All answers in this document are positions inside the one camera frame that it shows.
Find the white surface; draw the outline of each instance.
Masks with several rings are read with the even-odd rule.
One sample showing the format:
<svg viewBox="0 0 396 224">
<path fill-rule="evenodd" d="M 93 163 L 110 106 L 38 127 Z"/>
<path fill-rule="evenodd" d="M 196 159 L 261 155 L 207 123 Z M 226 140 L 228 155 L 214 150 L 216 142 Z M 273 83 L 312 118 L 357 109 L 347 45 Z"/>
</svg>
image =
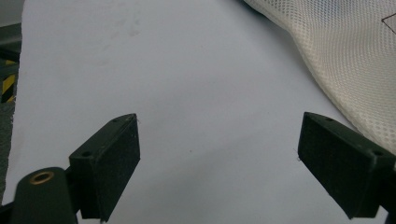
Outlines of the white surface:
<svg viewBox="0 0 396 224">
<path fill-rule="evenodd" d="M 349 222 L 297 160 L 304 111 L 346 120 L 240 1 L 28 1 L 22 33 L 5 203 L 136 113 L 142 160 L 109 223 L 384 222 Z"/>
</svg>

